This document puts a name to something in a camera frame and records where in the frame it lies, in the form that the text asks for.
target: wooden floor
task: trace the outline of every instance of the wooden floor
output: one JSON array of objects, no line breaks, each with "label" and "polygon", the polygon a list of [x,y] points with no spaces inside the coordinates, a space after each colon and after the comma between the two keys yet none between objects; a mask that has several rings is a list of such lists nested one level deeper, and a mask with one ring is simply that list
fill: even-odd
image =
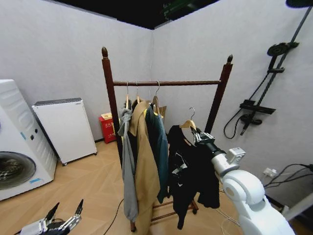
[{"label": "wooden floor", "polygon": [[[82,221],[71,235],[103,235],[114,218],[117,206],[123,198],[123,181],[116,143],[97,143],[98,155],[91,155],[69,163],[57,165],[55,179],[47,185],[0,202],[0,234],[12,235],[23,226],[45,217],[46,213],[60,202],[57,218],[72,216],[80,200],[84,199]],[[237,219],[231,201],[223,194],[221,209]],[[153,222],[150,235],[242,235],[241,229],[226,220],[216,210],[199,205],[196,215],[188,211],[183,229],[177,229],[178,217]],[[172,212],[172,205],[158,208],[154,216]],[[297,234],[311,234],[296,224]],[[130,235],[129,221],[123,213],[123,203],[116,220],[107,235]]]}]

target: washing machine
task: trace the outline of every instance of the washing machine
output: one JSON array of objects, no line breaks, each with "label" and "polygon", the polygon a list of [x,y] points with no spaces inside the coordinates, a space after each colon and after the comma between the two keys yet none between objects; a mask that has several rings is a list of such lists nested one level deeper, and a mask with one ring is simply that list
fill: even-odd
[{"label": "washing machine", "polygon": [[52,181],[56,162],[14,80],[0,80],[0,200]]}]

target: electrical outlet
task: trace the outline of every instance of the electrical outlet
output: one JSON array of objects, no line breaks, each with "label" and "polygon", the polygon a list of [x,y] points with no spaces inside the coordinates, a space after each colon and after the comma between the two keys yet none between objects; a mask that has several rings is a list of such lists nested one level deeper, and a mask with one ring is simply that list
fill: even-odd
[{"label": "electrical outlet", "polygon": [[271,178],[274,178],[277,175],[277,170],[267,167],[263,173]]}]

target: khaki jacket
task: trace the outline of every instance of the khaki jacket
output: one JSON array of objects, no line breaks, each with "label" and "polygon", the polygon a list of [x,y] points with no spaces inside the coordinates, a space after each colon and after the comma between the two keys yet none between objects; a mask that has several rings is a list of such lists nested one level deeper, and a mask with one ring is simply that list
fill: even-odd
[{"label": "khaki jacket", "polygon": [[146,235],[152,218],[153,202],[160,191],[160,182],[157,173],[157,165],[153,157],[152,149],[149,144],[144,110],[149,107],[148,101],[141,101],[137,104],[129,132],[137,136],[138,158],[135,172],[135,188],[138,200],[138,217],[136,228],[139,235]]}]

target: red fire extinguisher box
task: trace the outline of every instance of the red fire extinguisher box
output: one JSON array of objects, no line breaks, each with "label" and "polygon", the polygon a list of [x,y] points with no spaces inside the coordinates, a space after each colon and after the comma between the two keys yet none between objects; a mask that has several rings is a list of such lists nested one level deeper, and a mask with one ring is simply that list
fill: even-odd
[{"label": "red fire extinguisher box", "polygon": [[99,121],[101,122],[104,142],[109,143],[116,140],[111,113],[101,115]]}]

